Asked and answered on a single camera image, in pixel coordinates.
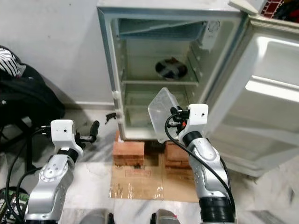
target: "brick stack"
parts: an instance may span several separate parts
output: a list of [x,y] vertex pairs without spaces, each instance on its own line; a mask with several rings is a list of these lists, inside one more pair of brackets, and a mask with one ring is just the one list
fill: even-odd
[[173,142],[166,142],[165,166],[171,168],[190,168],[189,155]]
[[142,166],[144,162],[143,141],[122,141],[116,132],[113,159],[117,166]]

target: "black bag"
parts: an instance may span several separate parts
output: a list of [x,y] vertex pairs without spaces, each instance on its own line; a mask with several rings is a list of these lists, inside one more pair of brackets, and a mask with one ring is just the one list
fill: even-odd
[[0,69],[0,127],[14,124],[26,116],[35,126],[49,125],[52,120],[62,118],[64,105],[45,84],[42,76],[11,53],[16,62],[25,65],[26,69],[20,78],[13,78]]

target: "black wire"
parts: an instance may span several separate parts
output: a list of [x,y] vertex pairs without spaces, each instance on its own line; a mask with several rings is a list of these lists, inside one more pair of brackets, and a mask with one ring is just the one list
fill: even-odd
[[228,168],[227,168],[227,166],[226,166],[226,164],[225,164],[225,162],[224,162],[224,160],[223,160],[223,158],[221,156],[220,156],[220,161],[221,161],[221,163],[223,165],[223,168],[224,168],[224,171],[225,171],[226,175],[228,176],[228,188],[231,190],[232,188],[231,188],[231,184],[230,184],[230,178],[229,178]]
[[168,132],[168,122],[170,121],[171,118],[175,117],[176,114],[173,114],[171,115],[166,123],[165,123],[165,126],[164,126],[164,129],[165,129],[165,132],[166,132],[166,135],[168,136],[168,138],[174,143],[176,144],[177,146],[181,147],[184,151],[186,151],[190,156],[192,156],[194,159],[196,159],[199,163],[201,163],[205,168],[207,168],[219,181],[220,183],[223,185],[223,187],[225,188],[225,190],[227,191],[228,193],[228,196],[229,196],[229,200],[230,200],[230,203],[231,203],[231,206],[233,208],[233,212],[235,214],[235,201],[234,201],[234,198],[233,198],[233,195],[232,195],[232,192],[231,190],[229,189],[229,187],[227,186],[227,184],[222,180],[222,178],[209,166],[207,165],[204,161],[202,161],[199,157],[197,157],[193,152],[189,151],[184,145],[180,144],[178,141],[176,141]]
[[22,218],[24,218],[24,214],[23,214],[23,211],[21,210],[20,202],[19,202],[19,194],[20,194],[20,187],[21,187],[22,181],[24,180],[24,178],[26,176],[28,176],[29,174],[35,173],[36,171],[40,170],[41,168],[42,167],[32,169],[32,170],[24,173],[23,176],[19,179],[19,182],[18,182],[18,185],[17,185],[17,189],[15,191],[15,203],[16,203],[16,206],[17,206],[17,210],[19,212],[19,216],[21,216]]
[[[40,130],[37,130],[35,132],[33,132],[33,134],[31,134],[30,138],[32,138],[33,135],[39,133]],[[19,158],[19,156],[21,155],[23,149],[25,148],[25,146],[27,145],[27,141],[24,143],[24,145],[22,146],[22,148],[19,150],[18,154],[16,155],[13,163],[11,164],[9,170],[8,170],[8,174],[7,174],[7,178],[6,178],[6,186],[5,186],[5,203],[7,204],[7,208],[8,210],[11,212],[11,214],[15,217],[15,219],[19,222],[22,223],[22,218],[18,216],[18,214],[15,213],[15,211],[13,210],[13,208],[10,205],[10,201],[8,198],[8,189],[9,189],[9,182],[10,182],[10,177],[11,177],[11,173],[13,171],[13,167],[15,162],[17,161],[17,159]]]

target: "refrigerator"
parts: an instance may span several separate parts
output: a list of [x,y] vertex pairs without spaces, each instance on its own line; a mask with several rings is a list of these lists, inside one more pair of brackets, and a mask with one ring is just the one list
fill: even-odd
[[[123,140],[157,139],[148,105],[167,87],[206,103],[205,137],[228,167],[260,176],[299,154],[299,25],[259,15],[262,1],[100,0],[97,8]],[[177,80],[155,65],[175,58]]]

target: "plastic container lid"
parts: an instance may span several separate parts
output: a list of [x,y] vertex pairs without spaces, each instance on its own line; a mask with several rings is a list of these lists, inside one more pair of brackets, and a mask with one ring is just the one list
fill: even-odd
[[[164,126],[166,120],[171,116],[170,109],[172,107],[177,108],[177,106],[179,106],[177,99],[166,87],[162,88],[149,104],[150,120],[156,132],[157,140],[160,143],[164,143],[169,139],[165,133]],[[169,133],[172,136],[176,136],[176,128],[169,129]]]

